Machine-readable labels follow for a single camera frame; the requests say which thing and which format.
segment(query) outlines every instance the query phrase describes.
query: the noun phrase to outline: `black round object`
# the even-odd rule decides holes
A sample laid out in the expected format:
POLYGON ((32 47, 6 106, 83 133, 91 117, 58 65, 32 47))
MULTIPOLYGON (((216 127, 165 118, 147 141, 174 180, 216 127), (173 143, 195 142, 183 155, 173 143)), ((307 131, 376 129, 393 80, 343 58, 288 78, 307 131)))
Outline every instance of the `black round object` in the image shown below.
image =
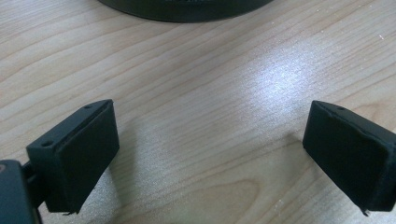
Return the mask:
POLYGON ((247 13, 272 0, 99 0, 117 10, 155 21, 215 21, 247 13))

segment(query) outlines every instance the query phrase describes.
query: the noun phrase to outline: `wooden table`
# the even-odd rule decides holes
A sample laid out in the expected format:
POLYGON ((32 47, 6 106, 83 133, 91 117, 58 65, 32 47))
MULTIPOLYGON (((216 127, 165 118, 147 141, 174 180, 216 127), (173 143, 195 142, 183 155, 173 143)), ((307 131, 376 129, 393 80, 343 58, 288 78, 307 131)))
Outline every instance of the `wooden table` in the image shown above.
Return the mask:
POLYGON ((0 158, 115 101, 120 152, 80 214, 45 223, 395 223, 305 153, 312 100, 396 132, 396 2, 275 0, 174 24, 95 0, 0 2, 0 158))

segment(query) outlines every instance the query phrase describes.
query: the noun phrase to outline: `black plastic part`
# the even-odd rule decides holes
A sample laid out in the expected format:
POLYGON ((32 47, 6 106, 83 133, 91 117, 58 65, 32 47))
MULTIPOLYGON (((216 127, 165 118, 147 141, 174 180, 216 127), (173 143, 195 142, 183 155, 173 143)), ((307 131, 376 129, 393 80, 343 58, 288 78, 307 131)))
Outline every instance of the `black plastic part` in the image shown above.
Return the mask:
POLYGON ((32 163, 28 161, 22 166, 22 170, 27 181, 32 206, 38 208, 48 197, 50 189, 44 180, 44 176, 35 172, 32 163))
POLYGON ((111 100, 82 107, 30 144, 32 166, 50 189, 49 211, 78 213, 119 147, 111 100))
POLYGON ((200 22, 234 17, 272 0, 99 0, 117 10, 155 21, 200 22))
POLYGON ((396 134, 343 107, 314 101, 303 145, 364 214, 392 210, 396 134))
POLYGON ((0 161, 0 223, 41 223, 18 161, 0 161))

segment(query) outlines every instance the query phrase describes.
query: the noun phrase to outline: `light wood surface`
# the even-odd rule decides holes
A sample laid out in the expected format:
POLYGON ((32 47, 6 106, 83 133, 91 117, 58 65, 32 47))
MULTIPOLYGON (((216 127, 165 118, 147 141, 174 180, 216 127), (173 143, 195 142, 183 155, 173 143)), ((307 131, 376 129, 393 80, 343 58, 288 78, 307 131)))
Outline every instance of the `light wood surface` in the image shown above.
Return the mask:
POLYGON ((175 24, 94 0, 0 1, 0 159, 115 101, 120 152, 45 223, 396 223, 365 217, 302 147, 312 100, 396 132, 396 2, 275 0, 175 24))

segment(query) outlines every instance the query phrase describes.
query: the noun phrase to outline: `screw hole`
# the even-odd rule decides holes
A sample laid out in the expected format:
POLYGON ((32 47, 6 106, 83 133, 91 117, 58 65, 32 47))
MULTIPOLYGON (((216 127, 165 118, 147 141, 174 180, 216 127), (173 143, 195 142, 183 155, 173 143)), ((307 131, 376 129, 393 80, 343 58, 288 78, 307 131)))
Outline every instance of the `screw hole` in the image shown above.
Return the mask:
POLYGON ((42 146, 42 147, 49 147, 49 146, 52 145, 52 144, 53 144, 52 141, 47 141, 47 142, 41 144, 41 146, 42 146))

